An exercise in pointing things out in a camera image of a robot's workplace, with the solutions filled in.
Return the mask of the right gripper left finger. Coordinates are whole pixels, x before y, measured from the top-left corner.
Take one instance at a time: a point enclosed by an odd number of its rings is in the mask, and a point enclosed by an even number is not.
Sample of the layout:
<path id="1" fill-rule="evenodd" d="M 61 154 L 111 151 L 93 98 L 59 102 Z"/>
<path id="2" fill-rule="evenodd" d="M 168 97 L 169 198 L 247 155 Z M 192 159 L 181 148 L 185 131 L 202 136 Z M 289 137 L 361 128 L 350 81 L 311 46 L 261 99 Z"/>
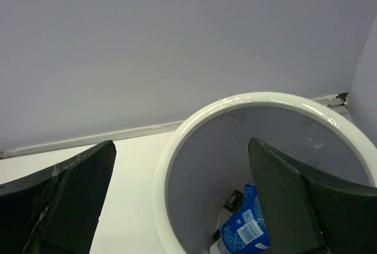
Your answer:
<path id="1" fill-rule="evenodd" d="M 103 141 L 1 184 L 1 253 L 89 253 L 116 154 Z"/>

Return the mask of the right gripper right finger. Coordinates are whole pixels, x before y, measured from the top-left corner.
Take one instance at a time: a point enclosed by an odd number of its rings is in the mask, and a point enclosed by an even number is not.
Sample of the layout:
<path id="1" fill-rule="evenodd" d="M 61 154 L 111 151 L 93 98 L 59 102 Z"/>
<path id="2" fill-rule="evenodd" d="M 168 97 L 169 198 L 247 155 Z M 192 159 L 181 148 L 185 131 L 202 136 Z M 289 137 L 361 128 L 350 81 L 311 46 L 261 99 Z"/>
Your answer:
<path id="1" fill-rule="evenodd" d="M 376 188 L 298 161 L 259 138 L 249 161 L 271 253 L 376 253 Z"/>

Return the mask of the blue-label clear bottle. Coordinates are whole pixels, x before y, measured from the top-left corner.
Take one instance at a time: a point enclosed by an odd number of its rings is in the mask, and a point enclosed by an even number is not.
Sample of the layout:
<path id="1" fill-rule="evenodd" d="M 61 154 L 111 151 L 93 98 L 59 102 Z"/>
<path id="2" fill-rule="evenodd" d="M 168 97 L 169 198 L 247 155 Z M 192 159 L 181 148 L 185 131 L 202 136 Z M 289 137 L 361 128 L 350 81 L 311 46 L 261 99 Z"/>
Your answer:
<path id="1" fill-rule="evenodd" d="M 213 234 L 210 253 L 265 253 L 270 241 L 262 209 L 254 184 L 247 183 L 243 192 L 243 206 L 231 213 L 221 214 L 219 228 Z"/>

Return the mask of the small black-capped clear bottle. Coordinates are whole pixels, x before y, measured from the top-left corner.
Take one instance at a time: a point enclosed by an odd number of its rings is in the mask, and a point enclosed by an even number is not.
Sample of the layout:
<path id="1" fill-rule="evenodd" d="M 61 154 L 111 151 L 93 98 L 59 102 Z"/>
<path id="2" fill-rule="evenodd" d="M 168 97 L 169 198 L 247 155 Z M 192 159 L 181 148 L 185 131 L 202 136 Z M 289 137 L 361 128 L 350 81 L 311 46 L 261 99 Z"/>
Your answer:
<path id="1" fill-rule="evenodd" d="M 238 211 L 243 206 L 243 196 L 242 192 L 235 190 L 223 204 L 223 207 L 231 213 Z"/>

